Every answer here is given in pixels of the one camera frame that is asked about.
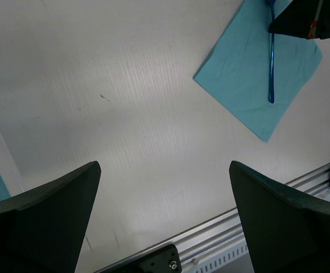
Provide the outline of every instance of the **bolt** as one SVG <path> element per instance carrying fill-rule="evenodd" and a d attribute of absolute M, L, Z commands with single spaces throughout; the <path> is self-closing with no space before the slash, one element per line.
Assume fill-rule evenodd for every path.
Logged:
<path fill-rule="evenodd" d="M 169 263 L 169 266 L 171 269 L 176 269 L 178 267 L 178 265 L 176 264 L 176 261 L 172 260 L 170 263 Z"/>

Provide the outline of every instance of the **blue plastic spoon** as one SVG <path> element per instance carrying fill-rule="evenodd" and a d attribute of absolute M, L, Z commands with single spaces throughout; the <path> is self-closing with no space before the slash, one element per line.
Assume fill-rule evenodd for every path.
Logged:
<path fill-rule="evenodd" d="M 271 18 L 275 20 L 274 4 L 276 0 L 266 0 L 271 8 Z M 274 103 L 274 55 L 275 55 L 275 35 L 271 33 L 271 56 L 270 56 L 270 74 L 269 74 L 269 102 Z"/>

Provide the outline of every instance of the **white table surface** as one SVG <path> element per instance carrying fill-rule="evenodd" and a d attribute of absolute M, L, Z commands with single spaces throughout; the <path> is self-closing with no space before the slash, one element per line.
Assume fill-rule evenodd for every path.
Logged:
<path fill-rule="evenodd" d="M 102 167 L 77 272 L 234 208 L 231 160 L 281 182 L 330 162 L 330 40 L 267 144 L 193 81 L 241 2 L 0 0 L 0 131 L 24 188 Z"/>

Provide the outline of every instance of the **red marking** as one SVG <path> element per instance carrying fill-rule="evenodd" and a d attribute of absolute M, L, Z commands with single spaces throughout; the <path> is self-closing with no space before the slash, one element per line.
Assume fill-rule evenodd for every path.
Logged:
<path fill-rule="evenodd" d="M 308 33 L 308 37 L 307 39 L 314 39 L 315 38 L 315 35 L 313 34 L 313 28 L 316 28 L 317 27 L 317 24 L 318 22 L 317 21 L 313 21 L 311 23 L 311 27 L 309 29 L 309 33 Z"/>

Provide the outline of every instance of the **screw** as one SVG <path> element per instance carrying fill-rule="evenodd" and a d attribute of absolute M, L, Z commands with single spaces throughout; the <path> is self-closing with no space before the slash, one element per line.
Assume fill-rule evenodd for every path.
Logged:
<path fill-rule="evenodd" d="M 192 263 L 193 263 L 195 266 L 197 266 L 198 263 L 199 263 L 199 261 L 198 261 L 197 259 L 194 259 L 194 260 L 192 260 Z"/>
<path fill-rule="evenodd" d="M 172 260 L 170 263 L 169 263 L 169 266 L 171 269 L 176 269 L 178 267 L 178 265 L 176 264 L 176 261 Z"/>

